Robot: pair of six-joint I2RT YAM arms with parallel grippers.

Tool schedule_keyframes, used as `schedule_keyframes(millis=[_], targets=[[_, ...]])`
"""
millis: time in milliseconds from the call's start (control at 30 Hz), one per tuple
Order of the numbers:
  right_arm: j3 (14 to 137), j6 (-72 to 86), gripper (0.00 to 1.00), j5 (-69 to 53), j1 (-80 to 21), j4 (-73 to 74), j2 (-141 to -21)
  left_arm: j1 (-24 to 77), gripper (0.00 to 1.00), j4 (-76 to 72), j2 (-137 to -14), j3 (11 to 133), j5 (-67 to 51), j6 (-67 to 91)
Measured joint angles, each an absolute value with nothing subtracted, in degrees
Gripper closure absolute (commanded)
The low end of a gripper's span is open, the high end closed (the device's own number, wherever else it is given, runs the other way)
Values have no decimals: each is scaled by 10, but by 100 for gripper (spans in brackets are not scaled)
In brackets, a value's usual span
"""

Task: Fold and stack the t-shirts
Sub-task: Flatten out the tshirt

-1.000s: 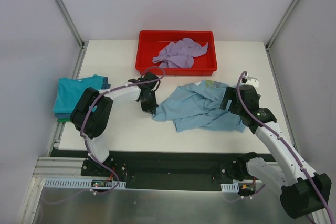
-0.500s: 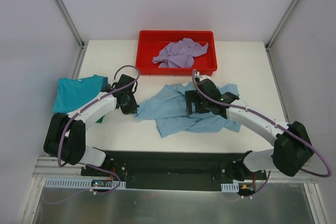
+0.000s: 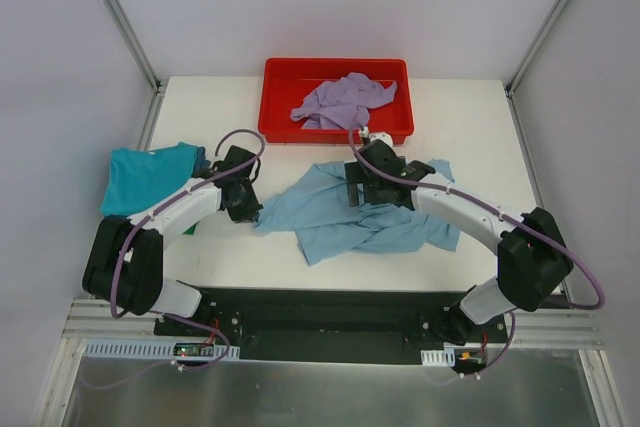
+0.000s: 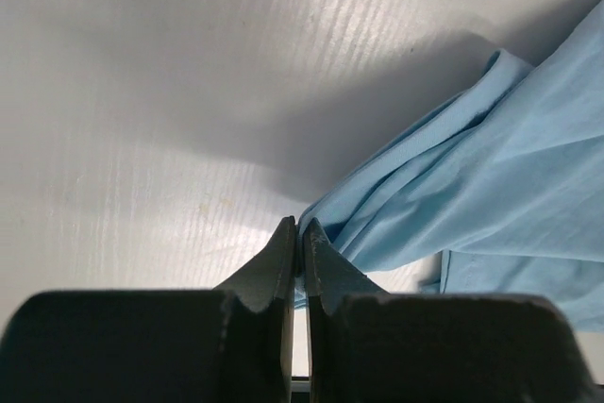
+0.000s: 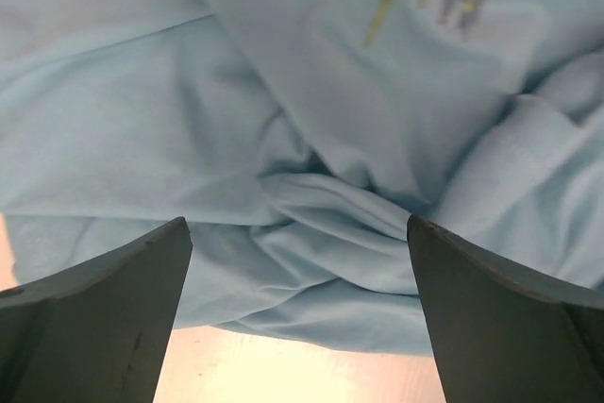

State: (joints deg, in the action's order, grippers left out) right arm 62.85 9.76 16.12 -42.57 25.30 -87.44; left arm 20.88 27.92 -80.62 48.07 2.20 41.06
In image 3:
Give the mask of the light blue t-shirt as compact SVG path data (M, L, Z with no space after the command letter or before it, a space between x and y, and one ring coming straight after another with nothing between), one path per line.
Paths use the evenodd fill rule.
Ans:
M292 186L263 204L260 235L293 232L309 266L346 252L411 253L430 244L457 250L460 230L434 215L392 204L348 202L345 164L312 165Z

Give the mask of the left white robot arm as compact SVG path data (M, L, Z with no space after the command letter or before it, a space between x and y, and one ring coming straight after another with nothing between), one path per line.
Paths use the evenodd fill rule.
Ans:
M109 303L119 318L127 313L177 316L188 335L204 334L211 312L204 292L165 273L167 247L204 218L225 212L235 223L254 222L262 208L253 184L260 155L233 145L209 163L190 148L193 162L176 166L166 150L149 151L145 166L122 156L112 162L103 218L81 285Z

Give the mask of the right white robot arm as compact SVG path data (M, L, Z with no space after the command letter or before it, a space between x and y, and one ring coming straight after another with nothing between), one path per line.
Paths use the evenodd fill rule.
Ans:
M497 272L471 287L430 320L440 340L464 345L495 317L520 309L534 312L573 269L554 217L536 208L519 214L459 189L433 166L408 162L381 140L367 142L345 165L352 206L390 204L435 216L484 245L497 258Z

